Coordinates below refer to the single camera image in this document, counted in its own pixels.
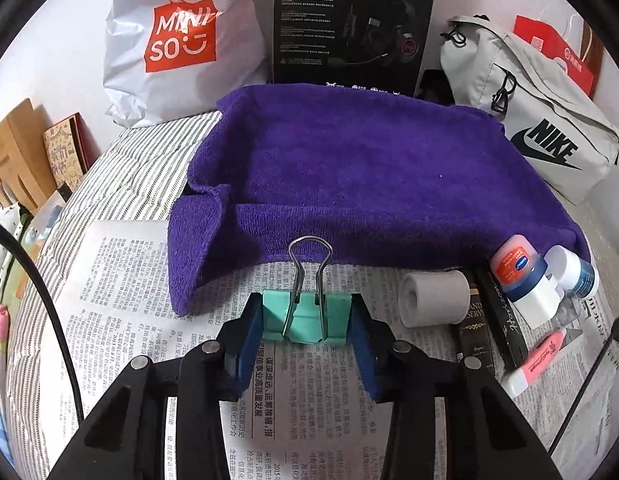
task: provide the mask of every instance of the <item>black clamp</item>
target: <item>black clamp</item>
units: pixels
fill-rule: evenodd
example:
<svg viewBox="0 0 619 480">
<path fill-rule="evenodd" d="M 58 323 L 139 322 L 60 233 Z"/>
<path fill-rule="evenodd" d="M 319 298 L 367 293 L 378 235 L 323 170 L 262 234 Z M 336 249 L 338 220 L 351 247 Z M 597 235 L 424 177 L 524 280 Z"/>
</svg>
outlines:
<svg viewBox="0 0 619 480">
<path fill-rule="evenodd" d="M 248 388 L 262 335 L 262 295 L 216 340 L 171 361 L 135 357 L 94 406 L 52 469 L 49 480 L 162 480 L 168 397 L 178 398 L 177 476 L 228 480 L 219 400 Z M 371 318 L 352 295 L 347 333 L 365 390 L 393 402 L 382 480 L 431 479 L 435 459 L 435 399 L 448 421 L 448 478 L 560 480 L 541 441 L 480 360 L 451 363 L 428 357 Z"/>
</svg>

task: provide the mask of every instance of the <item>newspaper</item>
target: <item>newspaper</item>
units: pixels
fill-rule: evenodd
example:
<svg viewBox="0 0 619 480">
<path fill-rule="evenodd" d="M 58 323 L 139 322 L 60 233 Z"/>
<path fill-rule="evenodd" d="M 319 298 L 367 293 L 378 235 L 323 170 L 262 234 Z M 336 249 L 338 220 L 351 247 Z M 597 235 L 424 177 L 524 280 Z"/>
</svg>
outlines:
<svg viewBox="0 0 619 480">
<path fill-rule="evenodd" d="M 317 264 L 305 265 L 305 288 L 315 290 Z M 333 265 L 327 292 L 359 292 L 376 319 L 397 338 L 428 355 L 454 361 L 448 327 L 405 328 L 398 287 L 405 270 Z M 201 289 L 195 316 L 179 318 L 168 294 L 166 222 L 94 222 L 84 236 L 57 301 L 78 373 L 85 413 L 132 357 L 155 362 L 182 356 L 214 338 L 241 314 L 251 292 L 291 288 L 291 264 L 239 270 Z M 583 336 L 555 359 L 516 403 L 549 445 L 611 327 L 600 295 L 584 309 Z M 530 347 L 550 327 L 526 333 Z M 555 454 L 566 479 L 587 478 L 619 432 L 619 348 L 612 348 Z M 71 390 L 49 323 L 40 359 L 40 426 L 50 465 L 76 430 Z M 378 479 L 391 420 L 390 404 L 374 404 L 363 390 L 351 348 L 264 342 L 249 389 L 239 402 L 221 402 L 225 449 L 233 479 Z M 445 406 L 436 403 L 435 478 L 446 477 Z M 176 478 L 176 399 L 165 429 L 165 477 Z"/>
</svg>

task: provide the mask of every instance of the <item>black box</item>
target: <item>black box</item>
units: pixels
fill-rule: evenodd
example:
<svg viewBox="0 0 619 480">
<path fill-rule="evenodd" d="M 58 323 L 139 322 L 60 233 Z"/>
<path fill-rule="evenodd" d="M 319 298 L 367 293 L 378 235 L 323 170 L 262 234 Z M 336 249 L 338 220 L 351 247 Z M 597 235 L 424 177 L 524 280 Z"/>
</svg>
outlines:
<svg viewBox="0 0 619 480">
<path fill-rule="evenodd" d="M 414 94 L 433 0 L 274 0 L 273 81 Z"/>
</svg>

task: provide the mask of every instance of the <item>wooden headboard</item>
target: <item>wooden headboard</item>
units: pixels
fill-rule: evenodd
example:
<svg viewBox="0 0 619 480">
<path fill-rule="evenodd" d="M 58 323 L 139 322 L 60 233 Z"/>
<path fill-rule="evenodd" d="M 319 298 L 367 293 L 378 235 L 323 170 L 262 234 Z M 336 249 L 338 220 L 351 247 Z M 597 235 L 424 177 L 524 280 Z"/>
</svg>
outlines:
<svg viewBox="0 0 619 480">
<path fill-rule="evenodd" d="M 42 134 L 45 126 L 25 99 L 0 123 L 0 206 L 9 206 L 3 184 L 35 214 L 56 190 Z"/>
</svg>

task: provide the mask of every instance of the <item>green binder clip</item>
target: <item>green binder clip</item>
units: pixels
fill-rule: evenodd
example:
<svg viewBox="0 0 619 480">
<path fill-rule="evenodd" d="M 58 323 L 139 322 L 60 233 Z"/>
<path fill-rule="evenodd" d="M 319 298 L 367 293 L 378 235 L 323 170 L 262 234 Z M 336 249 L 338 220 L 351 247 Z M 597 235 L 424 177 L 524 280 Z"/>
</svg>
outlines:
<svg viewBox="0 0 619 480">
<path fill-rule="evenodd" d="M 327 256 L 316 273 L 317 292 L 302 292 L 305 269 L 294 254 L 296 244 L 315 240 L 327 248 Z M 291 293 L 288 290 L 264 290 L 262 293 L 262 338 L 269 341 L 288 339 L 294 343 L 324 342 L 333 346 L 345 345 L 352 296 L 325 294 L 323 271 L 334 252 L 331 245 L 317 236 L 302 236 L 289 244 L 289 257 L 296 266 Z"/>
</svg>

